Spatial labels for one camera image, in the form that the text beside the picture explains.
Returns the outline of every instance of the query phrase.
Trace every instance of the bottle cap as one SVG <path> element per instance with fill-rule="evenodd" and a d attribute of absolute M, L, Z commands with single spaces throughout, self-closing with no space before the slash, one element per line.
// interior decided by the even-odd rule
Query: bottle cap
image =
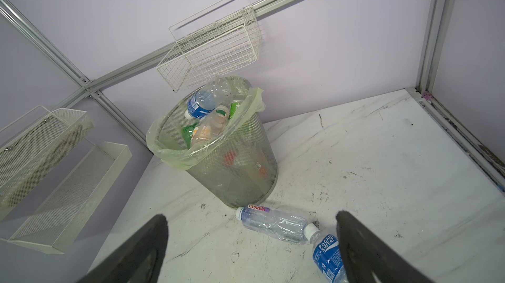
<path fill-rule="evenodd" d="M 224 105 L 220 105 L 215 109 L 216 113 L 219 113 L 221 115 L 224 115 L 224 117 L 228 118 L 230 115 L 230 109 L 225 107 Z"/>
<path fill-rule="evenodd" d="M 313 224 L 310 223 L 304 228 L 304 236 L 307 238 L 308 241 L 311 240 L 312 236 L 314 236 L 315 233 L 317 233 L 319 229 Z"/>
<path fill-rule="evenodd" d="M 242 215 L 242 211 L 243 211 L 243 209 L 244 209 L 244 208 L 241 206 L 241 207 L 237 208 L 237 210 L 235 211 L 235 217 L 236 217 L 239 221 L 242 221 L 242 219 L 241 219 L 241 217 L 240 217 L 240 216 Z"/>
<path fill-rule="evenodd" d="M 184 111 L 184 116 L 186 117 L 187 120 L 193 120 L 195 117 L 193 117 L 188 110 Z"/>

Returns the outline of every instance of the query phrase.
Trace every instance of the blue bottle label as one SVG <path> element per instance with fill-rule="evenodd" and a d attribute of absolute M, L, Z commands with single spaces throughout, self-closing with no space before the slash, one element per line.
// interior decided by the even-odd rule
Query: blue bottle label
<path fill-rule="evenodd" d="M 202 118 L 205 115 L 212 112 L 212 110 L 202 109 L 198 103 L 196 102 L 196 97 L 191 97 L 191 100 L 188 101 L 188 112 L 190 115 L 196 118 Z"/>
<path fill-rule="evenodd" d="M 314 250 L 312 255 L 314 262 L 324 273 L 326 279 L 335 282 L 335 276 L 344 266 L 340 249 L 338 248 L 337 237 L 333 235 L 326 236 Z"/>

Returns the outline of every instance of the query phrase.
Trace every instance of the mesh basket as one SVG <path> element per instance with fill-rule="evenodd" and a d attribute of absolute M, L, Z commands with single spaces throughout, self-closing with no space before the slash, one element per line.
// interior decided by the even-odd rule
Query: mesh basket
<path fill-rule="evenodd" d="M 188 149 L 181 128 L 194 124 L 194 120 L 186 119 L 184 112 L 195 93 L 179 102 L 160 129 L 170 135 L 181 150 Z M 230 97 L 222 104 L 230 106 Z M 258 114 L 187 172 L 232 208 L 262 202 L 275 186 L 278 168 Z"/>
<path fill-rule="evenodd" d="M 44 253 L 65 253 L 130 158 L 126 145 L 93 146 L 9 242 Z"/>
<path fill-rule="evenodd" d="M 156 70 L 177 92 L 194 85 L 205 84 L 215 76 L 227 74 L 255 62 L 260 53 L 262 35 L 249 0 L 247 8 L 181 39 L 175 37 L 174 39 L 176 45 L 165 55 Z"/>
<path fill-rule="evenodd" d="M 62 108 L 46 112 L 1 149 L 0 220 L 93 128 L 85 111 Z M 14 122 L 3 131 L 17 126 Z"/>

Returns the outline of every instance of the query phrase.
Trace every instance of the trash can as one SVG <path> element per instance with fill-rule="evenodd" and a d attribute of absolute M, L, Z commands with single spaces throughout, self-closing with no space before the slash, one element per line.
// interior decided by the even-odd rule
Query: trash can
<path fill-rule="evenodd" d="M 227 79 L 232 93 L 242 87 L 252 92 L 246 79 L 237 76 Z M 258 113 L 250 111 L 254 112 L 250 118 L 240 126 L 237 125 L 237 128 L 228 130 L 227 136 L 221 137 L 222 140 L 212 141 L 192 151 L 191 148 L 188 149 L 182 136 L 182 128 L 195 123 L 195 120 L 187 120 L 184 112 L 188 100 L 197 91 L 185 97 L 166 116 L 153 123 L 147 135 L 149 148 L 172 166 L 174 157 L 185 157 L 188 161 L 195 158 L 196 161 L 193 161 L 186 171 L 232 208 L 262 202 L 274 189 L 278 168 Z M 259 100 L 264 108 L 261 91 Z M 230 106 L 231 100 L 232 96 L 229 96 L 227 102 L 222 104 Z"/>

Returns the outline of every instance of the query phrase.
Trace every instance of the white marble surface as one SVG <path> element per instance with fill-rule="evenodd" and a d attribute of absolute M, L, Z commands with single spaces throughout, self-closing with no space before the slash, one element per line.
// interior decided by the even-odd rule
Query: white marble surface
<path fill-rule="evenodd" d="M 265 128 L 279 164 L 265 206 L 327 227 L 348 210 L 437 282 L 502 281 L 505 198 L 405 90 Z M 245 229 L 233 209 L 157 158 L 92 267 L 158 213 L 170 232 L 159 282 L 325 282 L 309 245 Z"/>

